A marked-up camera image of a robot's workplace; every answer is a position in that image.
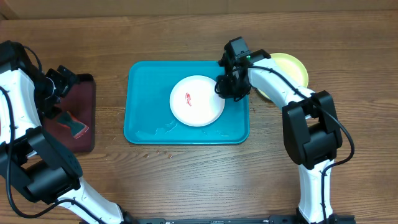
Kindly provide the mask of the white plate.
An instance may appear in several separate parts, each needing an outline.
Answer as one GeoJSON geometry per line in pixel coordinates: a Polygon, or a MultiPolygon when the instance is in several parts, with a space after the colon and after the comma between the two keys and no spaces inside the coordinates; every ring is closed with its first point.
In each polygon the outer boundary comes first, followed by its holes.
{"type": "Polygon", "coordinates": [[[172,89],[169,105],[172,114],[183,124],[202,127],[222,114],[225,99],[215,92],[214,79],[192,75],[180,80],[172,89]]]}

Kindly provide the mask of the yellow-green plate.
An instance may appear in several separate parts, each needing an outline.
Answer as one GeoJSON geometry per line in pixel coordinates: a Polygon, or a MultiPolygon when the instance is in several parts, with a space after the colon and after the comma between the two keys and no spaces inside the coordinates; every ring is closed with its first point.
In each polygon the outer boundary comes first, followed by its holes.
{"type": "Polygon", "coordinates": [[[248,69],[249,82],[279,107],[311,97],[308,73],[297,58],[273,53],[271,58],[255,62],[248,69]]]}

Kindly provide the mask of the pink green sponge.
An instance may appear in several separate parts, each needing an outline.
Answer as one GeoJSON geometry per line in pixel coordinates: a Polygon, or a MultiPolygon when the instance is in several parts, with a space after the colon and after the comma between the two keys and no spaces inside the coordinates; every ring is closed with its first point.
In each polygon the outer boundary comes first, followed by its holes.
{"type": "Polygon", "coordinates": [[[80,138],[87,132],[87,130],[89,130],[89,127],[86,124],[75,118],[74,115],[72,115],[69,111],[64,111],[58,117],[57,123],[65,128],[68,128],[75,139],[80,138]]]}

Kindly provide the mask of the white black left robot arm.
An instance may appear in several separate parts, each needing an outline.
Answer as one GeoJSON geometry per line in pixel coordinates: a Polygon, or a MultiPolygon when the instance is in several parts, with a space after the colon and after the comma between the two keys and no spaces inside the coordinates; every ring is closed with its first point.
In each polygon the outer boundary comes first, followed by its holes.
{"type": "Polygon", "coordinates": [[[1,176],[13,211],[39,218],[57,206],[86,223],[131,223],[118,204],[106,200],[83,178],[75,155],[42,127],[80,77],[64,66],[43,72],[31,49],[1,43],[1,176]]]}

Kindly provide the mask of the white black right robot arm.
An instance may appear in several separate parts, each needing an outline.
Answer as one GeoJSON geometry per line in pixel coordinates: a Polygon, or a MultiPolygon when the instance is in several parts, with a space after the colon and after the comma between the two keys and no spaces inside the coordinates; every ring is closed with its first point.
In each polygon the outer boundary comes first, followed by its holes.
{"type": "Polygon", "coordinates": [[[284,146],[298,166],[300,179],[295,221],[335,221],[330,174],[343,139],[332,96],[298,84],[265,50],[226,49],[218,63],[225,70],[216,79],[215,91],[220,97],[238,101],[255,88],[282,112],[284,146]]]}

